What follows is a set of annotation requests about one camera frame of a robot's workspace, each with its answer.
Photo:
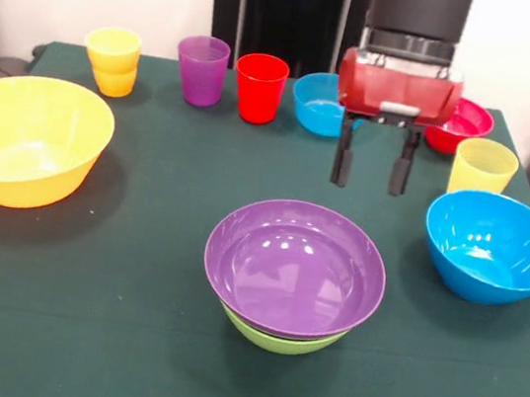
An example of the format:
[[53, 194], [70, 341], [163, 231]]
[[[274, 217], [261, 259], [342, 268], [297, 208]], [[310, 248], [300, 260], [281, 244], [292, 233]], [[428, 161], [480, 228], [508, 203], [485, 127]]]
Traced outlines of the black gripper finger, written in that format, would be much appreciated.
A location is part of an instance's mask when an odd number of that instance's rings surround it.
[[389, 181], [388, 192], [391, 196], [401, 196], [405, 188], [416, 156], [416, 150], [421, 144], [423, 129], [409, 128], [407, 139], [402, 148], [402, 154], [394, 163]]
[[344, 115], [341, 123], [339, 144], [336, 150], [335, 164], [333, 164], [331, 182], [338, 187], [344, 187], [352, 165], [353, 132], [362, 124], [361, 117]]

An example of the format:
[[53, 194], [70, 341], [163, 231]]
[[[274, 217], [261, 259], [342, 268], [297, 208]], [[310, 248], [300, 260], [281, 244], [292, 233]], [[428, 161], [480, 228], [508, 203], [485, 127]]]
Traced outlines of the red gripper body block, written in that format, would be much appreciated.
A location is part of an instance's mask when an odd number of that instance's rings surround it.
[[440, 125], [451, 118], [465, 85], [448, 67], [351, 47], [341, 60], [338, 87], [339, 100], [351, 113]]

